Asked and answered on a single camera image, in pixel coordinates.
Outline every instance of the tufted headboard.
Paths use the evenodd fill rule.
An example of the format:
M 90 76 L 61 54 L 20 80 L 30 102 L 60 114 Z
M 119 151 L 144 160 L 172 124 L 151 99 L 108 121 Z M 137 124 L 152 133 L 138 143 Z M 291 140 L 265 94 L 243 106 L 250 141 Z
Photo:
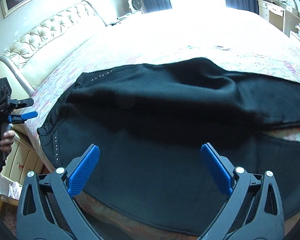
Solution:
M 42 21 L 0 56 L 0 78 L 13 98 L 27 98 L 80 45 L 106 27 L 87 1 Z

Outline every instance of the fan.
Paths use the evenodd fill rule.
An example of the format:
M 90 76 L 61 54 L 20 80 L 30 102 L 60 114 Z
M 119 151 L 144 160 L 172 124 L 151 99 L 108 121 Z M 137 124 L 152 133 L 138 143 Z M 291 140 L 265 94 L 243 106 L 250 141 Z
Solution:
M 131 13 L 135 13 L 139 11 L 143 12 L 141 7 L 141 0 L 128 0 L 128 4 Z

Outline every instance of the mattress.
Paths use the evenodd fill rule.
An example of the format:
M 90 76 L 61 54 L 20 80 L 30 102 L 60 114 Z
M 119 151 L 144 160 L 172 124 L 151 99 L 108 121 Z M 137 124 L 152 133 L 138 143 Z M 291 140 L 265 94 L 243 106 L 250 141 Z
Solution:
M 252 12 L 231 8 L 200 13 L 166 10 L 128 18 L 86 41 L 34 92 L 34 105 L 26 111 L 37 111 L 38 117 L 28 120 L 24 127 L 35 150 L 48 169 L 54 170 L 42 150 L 37 128 L 82 72 L 120 65 L 165 64 L 194 57 L 206 57 L 226 70 L 300 83 L 298 49 L 280 30 Z M 300 141 L 300 128 L 270 134 Z

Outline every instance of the finger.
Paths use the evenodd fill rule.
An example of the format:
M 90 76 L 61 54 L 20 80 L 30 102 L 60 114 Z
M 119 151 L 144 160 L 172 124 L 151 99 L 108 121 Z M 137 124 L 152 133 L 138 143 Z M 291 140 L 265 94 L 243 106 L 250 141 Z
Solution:
M 13 138 L 12 139 L 4 139 L 4 140 L 0 141 L 1 146 L 12 145 L 12 144 L 13 144 Z
M 10 131 L 6 131 L 6 132 L 3 134 L 2 139 L 11 139 L 11 138 L 14 138 L 15 136 L 16 136 L 15 131 L 10 130 Z
M 1 146 L 0 150 L 2 150 L 5 153 L 10 153 L 12 150 L 12 147 L 10 145 L 6 145 L 6 146 Z

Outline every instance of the silver screw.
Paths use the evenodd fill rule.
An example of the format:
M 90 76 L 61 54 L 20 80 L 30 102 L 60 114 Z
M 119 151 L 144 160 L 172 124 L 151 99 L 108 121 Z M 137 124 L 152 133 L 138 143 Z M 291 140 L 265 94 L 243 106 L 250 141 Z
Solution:
M 65 172 L 65 168 L 63 168 L 63 167 L 60 167 L 60 168 L 56 169 L 56 173 L 58 173 L 58 174 L 62 174 L 64 172 Z
M 235 171 L 236 171 L 237 173 L 244 173 L 244 168 L 242 168 L 242 167 L 236 167 L 236 168 L 235 168 Z
M 266 171 L 266 174 L 267 174 L 267 176 L 269 176 L 269 177 L 272 177 L 272 176 L 273 176 L 272 171 Z
M 27 174 L 27 176 L 28 176 L 29 178 L 33 177 L 33 176 L 34 176 L 34 172 L 33 172 L 33 171 L 29 171 L 28 174 Z

